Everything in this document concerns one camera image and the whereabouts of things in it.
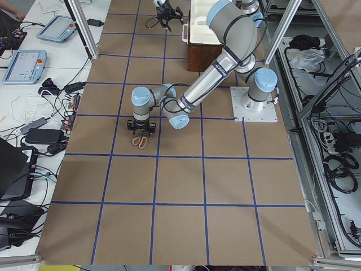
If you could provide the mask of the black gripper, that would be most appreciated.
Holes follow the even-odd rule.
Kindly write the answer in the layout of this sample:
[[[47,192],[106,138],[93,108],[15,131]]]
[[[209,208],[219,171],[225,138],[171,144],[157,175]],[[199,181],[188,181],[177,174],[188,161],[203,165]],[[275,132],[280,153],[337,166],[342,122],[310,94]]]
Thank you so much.
[[[169,31],[171,31],[169,21],[173,19],[178,19],[182,25],[184,24],[184,14],[179,6],[173,8],[170,3],[159,3],[156,7],[156,12],[156,18],[161,26]]]
[[[156,132],[156,123],[151,123],[149,119],[144,121],[137,120],[135,118],[127,121],[127,129],[136,134],[137,130],[141,130],[145,133],[145,136],[149,137]]]

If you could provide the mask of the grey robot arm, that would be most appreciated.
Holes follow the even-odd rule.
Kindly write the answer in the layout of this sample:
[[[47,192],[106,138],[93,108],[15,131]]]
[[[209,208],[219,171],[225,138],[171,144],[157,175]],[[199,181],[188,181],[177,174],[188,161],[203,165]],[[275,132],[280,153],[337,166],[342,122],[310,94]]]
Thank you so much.
[[[153,4],[156,8],[155,18],[158,20],[158,22],[163,28],[171,31],[171,28],[169,27],[169,22],[172,20],[179,20],[182,25],[184,24],[184,14],[179,6],[173,8],[168,0],[153,1]]]
[[[276,73],[256,62],[254,51],[258,32],[256,23],[231,1],[218,1],[210,8],[206,23],[223,45],[221,54],[179,97],[172,84],[154,89],[138,86],[132,90],[133,118],[127,129],[145,135],[155,133],[149,120],[150,111],[159,107],[174,129],[189,123],[189,115],[231,72],[235,72],[248,86],[240,104],[246,112],[259,113],[270,102],[269,97],[278,81]]]

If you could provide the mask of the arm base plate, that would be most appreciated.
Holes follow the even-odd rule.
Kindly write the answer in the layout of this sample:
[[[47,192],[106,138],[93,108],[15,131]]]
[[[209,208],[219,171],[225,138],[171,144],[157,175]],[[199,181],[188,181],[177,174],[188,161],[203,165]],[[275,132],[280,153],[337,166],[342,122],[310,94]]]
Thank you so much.
[[[249,87],[232,86],[231,101],[235,121],[246,123],[276,123],[278,117],[272,94],[263,102],[255,102],[248,96]]]

